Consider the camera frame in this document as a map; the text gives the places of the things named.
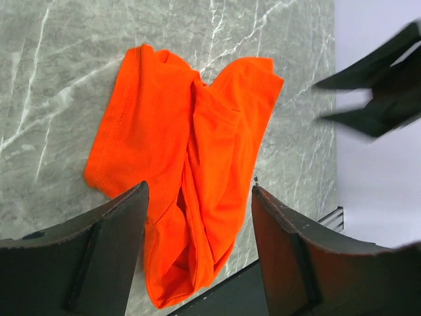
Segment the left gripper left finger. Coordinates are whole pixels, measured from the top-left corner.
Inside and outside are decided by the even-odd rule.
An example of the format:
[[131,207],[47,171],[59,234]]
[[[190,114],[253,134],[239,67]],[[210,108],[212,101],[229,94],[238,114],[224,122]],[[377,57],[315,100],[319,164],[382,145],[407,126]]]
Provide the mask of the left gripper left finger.
[[123,315],[149,187],[25,237],[1,241],[2,315]]

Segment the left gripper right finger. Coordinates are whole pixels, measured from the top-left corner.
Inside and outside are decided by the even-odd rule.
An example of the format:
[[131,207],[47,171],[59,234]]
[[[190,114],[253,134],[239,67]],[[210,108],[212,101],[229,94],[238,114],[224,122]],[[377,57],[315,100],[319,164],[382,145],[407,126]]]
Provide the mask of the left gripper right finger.
[[330,230],[252,190],[271,315],[419,315],[420,244],[385,248]]

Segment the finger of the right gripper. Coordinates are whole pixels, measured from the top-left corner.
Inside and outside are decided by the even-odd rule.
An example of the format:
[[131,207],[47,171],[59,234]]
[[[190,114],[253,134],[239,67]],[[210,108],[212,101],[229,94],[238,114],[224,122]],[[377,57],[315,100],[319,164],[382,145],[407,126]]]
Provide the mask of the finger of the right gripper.
[[392,99],[366,104],[349,111],[332,111],[320,115],[317,121],[334,122],[371,138],[402,128],[420,119],[420,99]]
[[416,19],[367,56],[313,86],[321,90],[371,88],[399,57],[418,42],[420,20]]

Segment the orange t-shirt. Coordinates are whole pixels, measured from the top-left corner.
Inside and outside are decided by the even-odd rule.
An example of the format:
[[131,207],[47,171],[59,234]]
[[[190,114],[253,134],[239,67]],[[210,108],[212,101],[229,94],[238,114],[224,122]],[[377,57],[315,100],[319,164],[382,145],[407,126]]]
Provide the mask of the orange t-shirt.
[[155,307],[210,286],[229,259],[283,85],[268,57],[236,59],[207,84],[171,51],[126,52],[84,177],[110,198],[148,183],[143,269]]

